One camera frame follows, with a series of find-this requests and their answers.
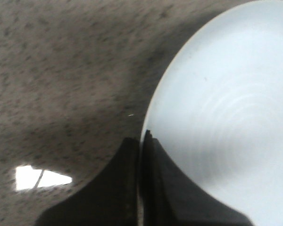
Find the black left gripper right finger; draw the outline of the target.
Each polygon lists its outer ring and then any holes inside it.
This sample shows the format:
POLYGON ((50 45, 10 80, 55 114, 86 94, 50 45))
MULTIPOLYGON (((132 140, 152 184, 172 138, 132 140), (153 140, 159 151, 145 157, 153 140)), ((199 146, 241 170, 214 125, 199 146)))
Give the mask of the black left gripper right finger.
POLYGON ((141 148, 140 189, 146 226, 252 225, 247 216, 190 180, 150 131, 146 131, 141 148))

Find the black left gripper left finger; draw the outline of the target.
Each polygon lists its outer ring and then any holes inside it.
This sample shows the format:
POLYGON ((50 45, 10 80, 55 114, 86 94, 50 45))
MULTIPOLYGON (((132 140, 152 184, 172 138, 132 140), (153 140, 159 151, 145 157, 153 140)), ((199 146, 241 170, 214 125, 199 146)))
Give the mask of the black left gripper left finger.
POLYGON ((37 226, 137 225, 139 142, 125 138, 107 166, 85 187, 45 210, 37 226))

